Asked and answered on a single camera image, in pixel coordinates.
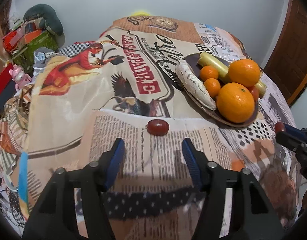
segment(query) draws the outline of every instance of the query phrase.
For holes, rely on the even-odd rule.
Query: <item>wooden door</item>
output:
[[[307,13],[289,0],[282,33],[264,69],[292,105],[307,87]]]

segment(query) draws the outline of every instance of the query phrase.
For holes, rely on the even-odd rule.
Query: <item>door frame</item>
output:
[[[283,28],[281,29],[281,33],[279,35],[278,41],[276,43],[276,46],[275,46],[273,52],[271,53],[271,56],[270,56],[269,60],[267,61],[267,64],[264,67],[264,70],[266,69],[266,67],[270,66],[272,60],[274,59],[274,57],[275,57],[275,55],[276,55],[276,53],[278,51],[279,46],[281,45],[282,39],[283,39],[283,37],[285,35],[285,32],[286,32],[286,29],[287,29],[287,24],[289,22],[291,9],[292,9],[292,0],[289,0],[288,1],[288,8],[287,8],[287,13],[286,13],[286,18],[285,18],[285,21],[284,21]]]
[[[306,88],[307,88],[307,73],[302,82],[300,83],[300,85],[295,90],[295,92],[287,99],[287,104],[289,107],[291,107],[296,102],[296,100],[301,96],[301,94],[305,91]]]

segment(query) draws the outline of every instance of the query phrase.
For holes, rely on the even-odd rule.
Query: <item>green pillow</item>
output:
[[[55,10],[47,4],[37,4],[32,6],[23,16],[23,21],[31,21],[37,18],[43,18],[39,27],[44,28],[48,26],[51,29],[52,33],[55,33],[58,36],[61,36],[63,33],[63,26],[55,13]]]

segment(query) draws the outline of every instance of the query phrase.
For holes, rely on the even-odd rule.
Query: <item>green bag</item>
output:
[[[54,36],[48,31],[43,31],[39,36],[34,38],[28,44],[20,49],[20,51],[12,57],[12,61],[23,67],[25,73],[33,72],[33,53],[36,49],[45,47],[54,51],[58,50],[58,45]]]

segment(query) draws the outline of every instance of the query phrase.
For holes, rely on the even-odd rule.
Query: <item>polka dot pattern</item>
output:
[[[155,194],[104,192],[101,195],[108,218],[120,220],[158,216],[185,204],[198,202],[205,196],[204,192],[194,187]]]
[[[272,130],[268,129],[265,121],[257,120],[247,128],[235,130],[241,146],[247,146],[257,139],[272,139]]]

